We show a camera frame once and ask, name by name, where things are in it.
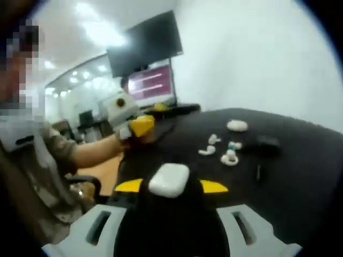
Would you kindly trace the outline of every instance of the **yellow robot part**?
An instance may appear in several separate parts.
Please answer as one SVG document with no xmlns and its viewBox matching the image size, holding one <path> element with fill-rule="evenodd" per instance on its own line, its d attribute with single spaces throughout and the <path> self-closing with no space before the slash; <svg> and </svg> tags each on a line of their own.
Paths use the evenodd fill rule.
<svg viewBox="0 0 343 257">
<path fill-rule="evenodd" d="M 133 193 L 138 193 L 139 192 L 139 187 L 140 183 L 143 181 L 143 179 L 135 179 L 135 180 L 130 180 L 123 182 L 116 186 L 115 191 L 117 192 L 133 192 Z"/>
<path fill-rule="evenodd" d="M 143 115 L 130 121 L 130 127 L 136 137 L 141 137 L 155 126 L 154 116 Z"/>
<path fill-rule="evenodd" d="M 156 103 L 156 104 L 154 104 L 154 110 L 155 111 L 167 111 L 167 110 L 169 110 L 169 108 L 166 107 L 163 103 Z"/>
<path fill-rule="evenodd" d="M 223 192 L 228 192 L 229 189 L 227 189 L 225 186 L 223 186 L 220 183 L 217 182 L 212 182 L 208 180 L 200 180 L 203 190 L 205 194 L 209 193 L 223 193 Z"/>
<path fill-rule="evenodd" d="M 135 179 L 135 180 L 130 180 L 123 182 L 116 186 L 115 191 L 117 192 L 132 192 L 132 193 L 138 193 L 140 184 L 143 181 L 143 179 Z M 217 182 L 212 182 L 208 180 L 200 180 L 203 190 L 205 194 L 209 193 L 223 193 L 223 192 L 228 192 L 229 189 L 223 186 L 220 183 Z"/>
</svg>

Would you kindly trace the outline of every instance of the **wooden floor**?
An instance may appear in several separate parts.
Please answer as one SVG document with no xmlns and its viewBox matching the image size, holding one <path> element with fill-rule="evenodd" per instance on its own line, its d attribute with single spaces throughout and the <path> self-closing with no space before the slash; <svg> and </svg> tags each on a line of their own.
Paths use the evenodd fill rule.
<svg viewBox="0 0 343 257">
<path fill-rule="evenodd" d="M 109 196 L 112 193 L 113 187 L 117 181 L 118 167 L 123 155 L 109 159 L 107 162 L 103 162 L 98 166 L 80 169 L 78 174 L 80 175 L 91 175 L 98 178 L 101 182 L 100 195 Z"/>
</svg>

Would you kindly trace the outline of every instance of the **black table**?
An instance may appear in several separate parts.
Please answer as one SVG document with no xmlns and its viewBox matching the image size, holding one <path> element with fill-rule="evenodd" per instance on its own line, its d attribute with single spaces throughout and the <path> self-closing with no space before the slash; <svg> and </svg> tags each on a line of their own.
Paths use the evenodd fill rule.
<svg viewBox="0 0 343 257">
<path fill-rule="evenodd" d="M 230 119 L 249 124 L 244 133 L 226 128 Z M 228 109 L 166 119 L 156 123 L 165 135 L 154 145 L 132 150 L 120 166 L 117 183 L 151 176 L 163 162 L 186 164 L 199 179 L 220 182 L 229 193 L 218 197 L 218 207 L 246 204 L 274 226 L 285 243 L 303 243 L 318 227 L 343 167 L 343 136 L 335 131 L 289 117 L 264 112 Z M 222 139 L 216 153 L 200 156 L 211 134 Z M 254 180 L 260 158 L 238 153 L 240 162 L 220 162 L 229 141 L 247 142 L 257 135 L 279 139 L 282 154 L 266 161 L 267 177 Z"/>
</svg>

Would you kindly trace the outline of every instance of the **pink screen display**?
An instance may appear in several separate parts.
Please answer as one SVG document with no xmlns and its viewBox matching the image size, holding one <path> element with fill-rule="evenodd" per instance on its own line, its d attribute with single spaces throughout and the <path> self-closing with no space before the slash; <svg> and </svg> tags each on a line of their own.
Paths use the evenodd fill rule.
<svg viewBox="0 0 343 257">
<path fill-rule="evenodd" d="M 169 65 L 131 75 L 129 77 L 129 93 L 135 100 L 171 94 Z"/>
</svg>

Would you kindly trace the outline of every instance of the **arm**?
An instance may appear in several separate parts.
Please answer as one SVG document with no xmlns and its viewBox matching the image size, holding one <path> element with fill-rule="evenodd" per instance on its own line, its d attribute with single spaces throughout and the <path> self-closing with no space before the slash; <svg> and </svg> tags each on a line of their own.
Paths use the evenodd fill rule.
<svg viewBox="0 0 343 257">
<path fill-rule="evenodd" d="M 125 150 L 115 134 L 93 143 L 77 145 L 72 152 L 72 160 L 77 168 L 89 168 L 117 156 Z"/>
<path fill-rule="evenodd" d="M 72 173 L 79 168 L 90 168 L 107 161 L 126 148 L 114 134 L 94 143 L 77 145 L 75 141 L 63 137 L 48 123 L 44 126 L 43 138 L 49 152 L 63 169 L 72 172 L 69 171 L 70 167 L 74 167 L 75 171 Z"/>
</svg>

